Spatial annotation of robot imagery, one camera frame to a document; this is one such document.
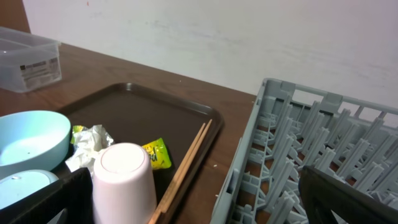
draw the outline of white cylindrical object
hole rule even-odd
[[[94,163],[95,223],[143,224],[155,209],[154,176],[146,151],[132,143],[108,147]]]

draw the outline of clear plastic container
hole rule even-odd
[[[0,27],[0,88],[24,93],[61,80],[59,45]]]

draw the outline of light blue cup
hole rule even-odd
[[[0,179],[16,172],[52,170],[68,152],[70,122],[53,111],[0,117]]]

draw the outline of white wall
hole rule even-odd
[[[33,34],[256,94],[264,77],[398,107],[396,0],[24,0]]]

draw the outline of brown serving tray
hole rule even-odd
[[[220,113],[209,106],[133,83],[111,85],[58,112],[67,116],[72,125],[79,124],[90,128],[92,125],[102,124],[116,143],[133,142],[144,145],[163,138],[173,165],[169,169],[154,170],[158,203],[200,127],[210,119],[213,120],[168,212],[163,214],[157,223],[170,221],[223,125]],[[54,172],[62,177],[69,173],[69,170],[62,163]]]

